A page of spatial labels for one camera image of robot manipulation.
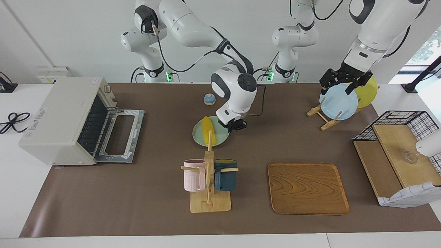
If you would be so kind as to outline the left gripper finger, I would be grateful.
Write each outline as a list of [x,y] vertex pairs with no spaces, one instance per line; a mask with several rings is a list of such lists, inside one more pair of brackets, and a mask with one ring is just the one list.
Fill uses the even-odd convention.
[[354,89],[365,86],[372,76],[361,76],[358,79],[352,80],[346,88],[346,94],[351,94]]
[[320,85],[322,87],[321,95],[325,95],[329,88],[337,85],[337,82],[335,80],[320,80]]

